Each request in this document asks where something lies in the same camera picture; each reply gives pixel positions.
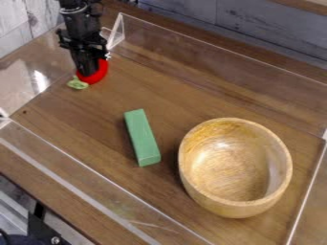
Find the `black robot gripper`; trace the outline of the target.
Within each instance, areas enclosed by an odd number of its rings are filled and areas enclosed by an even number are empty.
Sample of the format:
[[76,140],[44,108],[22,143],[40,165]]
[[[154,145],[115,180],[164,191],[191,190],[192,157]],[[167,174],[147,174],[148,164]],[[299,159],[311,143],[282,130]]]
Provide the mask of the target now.
[[60,47],[72,52],[76,72],[84,77],[100,70],[99,59],[107,52],[102,37],[103,0],[59,0],[66,30],[59,29]]

